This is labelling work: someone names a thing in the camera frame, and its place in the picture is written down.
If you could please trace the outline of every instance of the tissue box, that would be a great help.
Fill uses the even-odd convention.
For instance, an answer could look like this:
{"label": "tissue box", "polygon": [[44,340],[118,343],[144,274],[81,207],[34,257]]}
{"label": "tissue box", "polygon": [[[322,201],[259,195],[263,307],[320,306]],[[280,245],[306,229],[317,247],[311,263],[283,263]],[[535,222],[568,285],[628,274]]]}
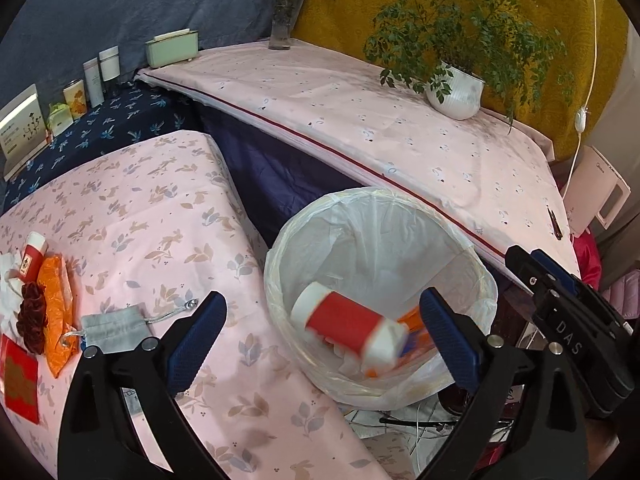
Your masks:
{"label": "tissue box", "polygon": [[49,130],[57,137],[74,123],[74,118],[68,105],[57,104],[51,106],[48,121]]}
{"label": "tissue box", "polygon": [[146,42],[146,62],[151,68],[191,59],[198,54],[198,31],[178,30]]}

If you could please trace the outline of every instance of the pink cloth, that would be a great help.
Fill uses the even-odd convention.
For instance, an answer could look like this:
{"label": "pink cloth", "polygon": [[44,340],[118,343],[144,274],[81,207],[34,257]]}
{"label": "pink cloth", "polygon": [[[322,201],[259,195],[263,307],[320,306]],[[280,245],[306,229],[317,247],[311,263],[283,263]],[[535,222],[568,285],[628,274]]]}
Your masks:
{"label": "pink cloth", "polygon": [[[130,304],[156,316],[210,290],[224,295],[226,325],[179,404],[232,479],[308,479],[311,472],[318,479],[388,480],[271,327],[262,239],[209,136],[175,132],[64,174],[0,218],[0,250],[22,249],[31,230],[66,258],[76,319]],[[172,322],[151,330],[161,336]],[[55,380],[38,358],[39,426],[8,413],[53,476],[77,362]],[[143,415],[133,421],[150,460],[166,466]]]}
{"label": "pink cloth", "polygon": [[252,124],[362,184],[414,195],[507,275],[504,253],[514,244],[542,249],[580,274],[544,153],[500,119],[478,112],[455,121],[407,88],[382,88],[379,67],[301,41],[286,52],[266,42],[205,50],[139,78]]}
{"label": "pink cloth", "polygon": [[593,235],[585,231],[581,236],[574,238],[574,251],[582,281],[591,285],[594,290],[598,290],[602,276],[602,263]]}

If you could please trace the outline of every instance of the navy blue sheet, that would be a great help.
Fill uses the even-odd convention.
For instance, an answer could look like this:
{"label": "navy blue sheet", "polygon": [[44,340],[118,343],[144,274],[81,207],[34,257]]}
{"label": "navy blue sheet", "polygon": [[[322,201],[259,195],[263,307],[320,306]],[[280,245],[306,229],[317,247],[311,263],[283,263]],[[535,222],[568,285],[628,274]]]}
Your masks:
{"label": "navy blue sheet", "polygon": [[269,247],[289,218],[322,195],[362,184],[215,108],[196,108],[216,141],[247,216]]}
{"label": "navy blue sheet", "polygon": [[80,117],[17,173],[7,186],[2,212],[81,164],[180,129],[201,129],[193,102],[180,94],[136,83]]}

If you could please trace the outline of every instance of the orange plastic bag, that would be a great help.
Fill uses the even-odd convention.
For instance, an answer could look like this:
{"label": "orange plastic bag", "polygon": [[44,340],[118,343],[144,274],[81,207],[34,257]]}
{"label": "orange plastic bag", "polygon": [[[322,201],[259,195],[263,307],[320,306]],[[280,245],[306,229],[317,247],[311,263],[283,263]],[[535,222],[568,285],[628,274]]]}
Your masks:
{"label": "orange plastic bag", "polygon": [[38,285],[44,290],[47,302],[44,354],[51,373],[57,377],[66,362],[78,351],[78,338],[68,338],[68,346],[62,344],[62,335],[74,329],[73,298],[62,256],[56,254],[44,259],[38,273]]}
{"label": "orange plastic bag", "polygon": [[[422,322],[420,306],[416,306],[413,310],[404,314],[404,316],[398,319],[398,323],[404,323],[409,329],[407,346],[410,346],[410,349],[398,359],[396,368],[404,366],[408,362],[413,361],[435,348],[435,343],[433,342],[433,339],[431,339],[429,332],[427,332],[427,328]],[[366,376],[376,378],[378,375],[373,370],[368,370],[366,372]]]}

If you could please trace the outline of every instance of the trash can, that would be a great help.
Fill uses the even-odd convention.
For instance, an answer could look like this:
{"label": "trash can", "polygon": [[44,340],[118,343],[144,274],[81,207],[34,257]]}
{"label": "trash can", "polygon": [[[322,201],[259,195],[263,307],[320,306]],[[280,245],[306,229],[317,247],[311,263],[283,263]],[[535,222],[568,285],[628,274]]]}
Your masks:
{"label": "trash can", "polygon": [[306,206],[267,255],[269,313],[309,379],[337,402],[366,410],[402,408],[437,393],[452,377],[435,348],[378,378],[341,373],[343,360],[290,322],[293,304],[312,282],[390,319],[413,310],[429,286],[484,333],[495,317],[494,279],[468,238],[433,208],[377,187],[328,194]]}

